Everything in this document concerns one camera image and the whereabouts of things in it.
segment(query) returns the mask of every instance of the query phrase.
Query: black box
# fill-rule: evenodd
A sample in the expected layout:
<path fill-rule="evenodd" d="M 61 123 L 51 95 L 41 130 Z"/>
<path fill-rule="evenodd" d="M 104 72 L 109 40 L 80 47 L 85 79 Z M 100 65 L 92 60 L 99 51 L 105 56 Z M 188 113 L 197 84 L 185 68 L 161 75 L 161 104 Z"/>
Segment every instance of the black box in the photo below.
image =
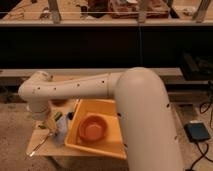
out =
<path fill-rule="evenodd" d="M 188 123 L 184 129 L 190 142 L 200 142 L 211 138 L 203 123 Z"/>

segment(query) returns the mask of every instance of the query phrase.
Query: yellow bin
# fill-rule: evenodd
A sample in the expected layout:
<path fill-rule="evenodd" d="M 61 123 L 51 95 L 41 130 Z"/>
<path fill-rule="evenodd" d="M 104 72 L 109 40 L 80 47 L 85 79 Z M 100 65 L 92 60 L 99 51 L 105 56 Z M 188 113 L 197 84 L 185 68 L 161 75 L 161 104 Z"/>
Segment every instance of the yellow bin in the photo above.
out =
<path fill-rule="evenodd" d="M 78 136 L 79 124 L 89 113 L 100 115 L 107 123 L 107 134 L 100 141 L 84 142 Z M 115 102 L 113 100 L 80 100 L 65 139 L 65 145 L 93 154 L 126 159 Z"/>

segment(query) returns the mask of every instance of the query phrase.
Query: bolt hole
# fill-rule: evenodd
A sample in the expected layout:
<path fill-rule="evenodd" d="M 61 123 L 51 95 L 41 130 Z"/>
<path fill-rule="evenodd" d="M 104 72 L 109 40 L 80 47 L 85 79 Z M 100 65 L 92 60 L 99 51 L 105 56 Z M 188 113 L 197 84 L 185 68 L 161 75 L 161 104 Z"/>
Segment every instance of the bolt hole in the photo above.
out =
<path fill-rule="evenodd" d="M 124 149 L 127 150 L 128 146 L 124 143 Z"/>
<path fill-rule="evenodd" d="M 117 113 L 117 115 L 118 115 L 119 117 L 121 117 L 121 114 L 120 114 L 120 113 Z"/>

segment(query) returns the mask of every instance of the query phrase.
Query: floor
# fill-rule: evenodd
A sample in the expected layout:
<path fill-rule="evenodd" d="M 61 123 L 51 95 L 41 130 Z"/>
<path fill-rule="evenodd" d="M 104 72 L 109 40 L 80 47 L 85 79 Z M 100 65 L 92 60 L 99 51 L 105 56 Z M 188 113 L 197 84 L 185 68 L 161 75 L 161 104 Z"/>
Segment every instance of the floor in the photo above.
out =
<path fill-rule="evenodd" d="M 55 171 L 57 169 L 53 163 L 45 157 L 30 158 L 25 154 L 35 121 L 28 112 L 25 112 L 24 103 L 0 104 L 0 171 Z M 194 144 L 188 142 L 183 131 L 182 124 L 189 120 L 199 119 L 206 123 L 210 114 L 188 115 L 181 112 L 176 106 L 178 115 L 175 116 L 178 137 L 180 140 L 181 151 L 185 167 L 190 167 L 191 163 L 200 154 Z M 209 140 L 210 150 L 208 156 L 213 158 L 213 140 Z M 72 171 L 128 171 L 127 163 L 123 160 L 111 158 L 55 158 L 62 166 L 69 166 Z M 213 170 L 213 164 L 202 159 L 195 167 L 196 171 Z"/>

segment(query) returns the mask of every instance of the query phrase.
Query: wooden table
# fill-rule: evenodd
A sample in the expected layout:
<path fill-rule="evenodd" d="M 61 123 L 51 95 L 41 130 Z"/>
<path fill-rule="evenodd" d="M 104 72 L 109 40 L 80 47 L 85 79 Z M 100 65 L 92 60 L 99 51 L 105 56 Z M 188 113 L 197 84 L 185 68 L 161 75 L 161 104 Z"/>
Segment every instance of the wooden table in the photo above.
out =
<path fill-rule="evenodd" d="M 201 0 L 174 0 L 173 9 L 176 11 L 180 20 L 191 20 L 192 16 L 187 16 L 183 10 L 187 7 L 198 8 Z M 62 20 L 79 20 L 81 18 L 81 11 L 76 4 L 86 5 L 86 0 L 58 0 L 59 12 Z M 39 17 L 45 7 L 49 7 L 47 0 L 38 0 L 37 3 L 32 4 L 31 0 L 22 0 L 16 7 L 14 7 L 3 20 L 40 20 Z M 104 15 L 101 20 L 112 19 L 109 15 Z M 213 3 L 211 2 L 206 13 L 205 19 L 213 19 Z"/>

